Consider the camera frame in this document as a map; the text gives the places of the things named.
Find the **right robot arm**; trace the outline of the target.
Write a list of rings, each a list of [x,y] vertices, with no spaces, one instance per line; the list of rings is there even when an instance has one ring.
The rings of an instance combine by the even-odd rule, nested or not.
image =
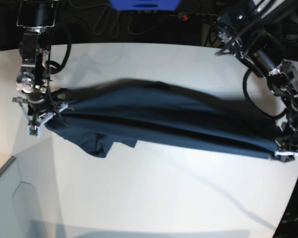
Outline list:
[[[16,89],[23,96],[13,98],[13,102],[20,105],[32,136],[38,136],[44,124],[68,107],[50,88],[51,75],[64,69],[72,47],[69,31],[57,21],[60,7],[59,0],[23,0],[17,15],[16,25],[25,30],[19,44],[21,68],[16,79]],[[54,27],[63,28],[67,37],[62,63],[51,60]]]

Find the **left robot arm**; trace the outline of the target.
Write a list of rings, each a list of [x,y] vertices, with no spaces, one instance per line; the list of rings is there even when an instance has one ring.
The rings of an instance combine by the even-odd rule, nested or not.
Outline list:
[[[243,92],[247,100],[247,80],[251,73],[263,77],[271,93],[281,98],[286,108],[273,120],[286,118],[281,135],[275,139],[274,159],[289,161],[298,157],[298,70],[282,51],[282,45],[270,34],[265,25],[277,21],[298,8],[298,0],[285,0],[279,5],[271,0],[255,3],[240,0],[223,10],[217,17],[214,32],[222,47],[216,53],[232,55],[248,70],[243,79]]]

